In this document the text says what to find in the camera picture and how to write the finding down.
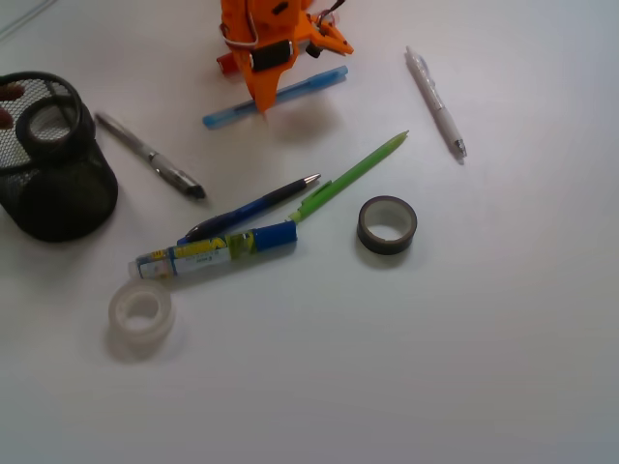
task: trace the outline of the blue pen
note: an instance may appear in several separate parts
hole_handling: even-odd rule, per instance
[[[346,79],[347,74],[348,68],[346,66],[340,66],[334,70],[317,74],[298,84],[285,87],[278,92],[276,103],[288,102],[289,100],[296,99],[310,92],[322,90],[330,85],[342,82]],[[238,106],[233,106],[223,111],[210,114],[204,117],[202,122],[209,129],[219,129],[257,112],[258,108],[256,108],[255,102],[247,101]]]
[[[177,245],[185,245],[201,240],[211,239],[218,236],[225,229],[237,225],[252,216],[261,213],[272,206],[277,205],[281,201],[290,198],[295,193],[298,193],[307,188],[307,186],[320,178],[320,174],[300,179],[285,187],[278,188],[275,191],[252,201],[249,205],[242,206],[238,210],[225,213],[220,216],[211,217],[208,220],[196,225],[190,230],[185,237],[178,241]]]

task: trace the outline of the green mechanical pencil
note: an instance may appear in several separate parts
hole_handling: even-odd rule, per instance
[[[368,155],[365,159],[360,161],[357,165],[350,168],[343,176],[336,179],[334,182],[329,181],[324,186],[319,188],[313,194],[308,196],[301,202],[301,208],[295,211],[289,217],[297,224],[303,219],[307,218],[310,214],[327,203],[330,199],[347,188],[350,184],[355,182],[361,176],[366,174],[380,161],[388,157],[393,153],[403,142],[406,140],[408,130],[406,132],[396,135],[389,140],[383,146],[378,148],[375,152]]]

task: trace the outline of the orange robot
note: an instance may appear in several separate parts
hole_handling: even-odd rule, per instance
[[[335,24],[338,2],[319,14],[307,14],[312,0],[221,0],[221,34],[231,53],[218,59],[223,73],[241,71],[263,113],[275,103],[280,76],[294,66],[300,46],[318,58],[323,49],[354,50]]]

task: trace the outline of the pen holder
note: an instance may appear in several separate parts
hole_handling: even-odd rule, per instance
[[[118,184],[88,108],[52,74],[0,77],[0,87],[6,85],[12,100],[0,106],[14,123],[0,130],[0,203],[36,239],[66,242],[89,234],[114,210]]]

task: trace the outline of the silver pen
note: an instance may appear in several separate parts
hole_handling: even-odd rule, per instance
[[[177,169],[164,155],[146,145],[130,130],[124,128],[104,113],[96,113],[95,119],[130,150],[145,159],[175,189],[196,199],[206,197],[204,188],[192,179],[189,174]]]
[[[445,103],[438,96],[436,92],[436,86],[434,81],[429,76],[429,69],[427,68],[424,58],[410,49],[410,46],[406,48],[406,61],[408,67],[412,72],[419,89],[424,94],[426,102],[429,105],[430,111],[434,116],[436,124],[443,132],[443,135],[447,139],[450,147],[455,148],[459,153],[460,160],[466,157],[466,147],[464,147],[464,140],[457,130],[454,118],[450,114],[449,110],[445,106]]]

